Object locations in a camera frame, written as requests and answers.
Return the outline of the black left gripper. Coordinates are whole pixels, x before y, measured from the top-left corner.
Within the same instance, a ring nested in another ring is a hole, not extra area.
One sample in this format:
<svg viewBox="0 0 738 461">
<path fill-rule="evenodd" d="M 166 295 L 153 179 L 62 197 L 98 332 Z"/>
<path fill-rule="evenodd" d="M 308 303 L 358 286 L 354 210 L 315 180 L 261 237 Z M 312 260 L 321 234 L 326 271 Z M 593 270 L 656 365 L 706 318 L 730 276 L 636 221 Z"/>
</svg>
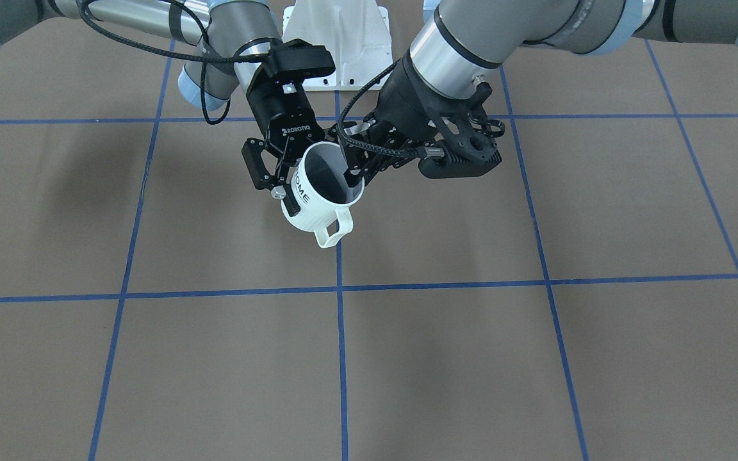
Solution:
<svg viewBox="0 0 738 461">
<path fill-rule="evenodd" d="M 499 151 L 496 140 L 504 123 L 490 118 L 484 102 L 492 93 L 484 77 L 472 79 L 472 94 L 452 99 L 428 87 L 410 56 L 398 59 L 364 87 L 340 111 L 334 140 L 348 169 L 367 160 L 377 174 L 426 157 L 442 157 L 441 149 L 425 148 L 443 140 L 448 148 L 472 161 L 488 161 Z"/>
</svg>

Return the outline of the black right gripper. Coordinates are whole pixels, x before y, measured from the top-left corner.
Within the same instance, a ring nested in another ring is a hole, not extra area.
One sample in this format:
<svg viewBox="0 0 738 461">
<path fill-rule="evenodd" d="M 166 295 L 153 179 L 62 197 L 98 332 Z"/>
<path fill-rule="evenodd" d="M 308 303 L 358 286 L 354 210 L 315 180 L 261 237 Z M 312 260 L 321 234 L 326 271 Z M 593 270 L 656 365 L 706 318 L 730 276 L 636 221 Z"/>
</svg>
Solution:
<svg viewBox="0 0 738 461">
<path fill-rule="evenodd" d="M 244 163 L 256 190 L 284 187 L 282 206 L 287 218 L 302 211 L 290 169 L 299 165 L 314 143 L 325 139 L 301 83 L 278 83 L 256 77 L 247 93 L 248 103 L 263 137 L 249 138 L 242 147 Z M 368 186 L 377 175 L 374 160 L 363 161 L 345 172 L 348 187 Z"/>
</svg>

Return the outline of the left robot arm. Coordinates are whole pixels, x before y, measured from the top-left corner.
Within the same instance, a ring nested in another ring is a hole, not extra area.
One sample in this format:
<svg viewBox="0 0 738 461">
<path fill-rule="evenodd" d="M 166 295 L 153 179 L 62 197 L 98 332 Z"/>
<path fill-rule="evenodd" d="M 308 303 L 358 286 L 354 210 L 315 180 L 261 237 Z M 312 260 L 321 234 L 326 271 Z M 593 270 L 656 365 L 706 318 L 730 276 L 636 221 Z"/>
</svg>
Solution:
<svg viewBox="0 0 738 461">
<path fill-rule="evenodd" d="M 380 75 L 360 124 L 346 105 L 332 131 L 349 186 L 418 162 L 433 180 L 481 176 L 501 163 L 504 125 L 489 118 L 489 80 L 519 47 L 580 56 L 630 38 L 738 46 L 738 1 L 440 1 L 408 50 Z"/>
</svg>

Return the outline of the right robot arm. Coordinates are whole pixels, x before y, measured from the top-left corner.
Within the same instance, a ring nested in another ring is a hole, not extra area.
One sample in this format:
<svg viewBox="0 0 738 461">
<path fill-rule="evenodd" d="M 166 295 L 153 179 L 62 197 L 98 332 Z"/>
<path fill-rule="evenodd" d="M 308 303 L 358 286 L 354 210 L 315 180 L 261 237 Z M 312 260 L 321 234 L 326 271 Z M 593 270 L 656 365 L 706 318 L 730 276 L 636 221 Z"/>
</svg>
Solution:
<svg viewBox="0 0 738 461">
<path fill-rule="evenodd" d="M 235 90 L 246 93 L 260 139 L 242 154 L 258 190 L 288 218 L 313 198 L 304 155 L 325 138 L 304 90 L 336 65 L 322 45 L 283 39 L 263 1 L 0 1 L 0 47 L 45 20 L 78 19 L 117 43 L 181 60 L 179 91 L 205 122 L 226 119 Z"/>
</svg>

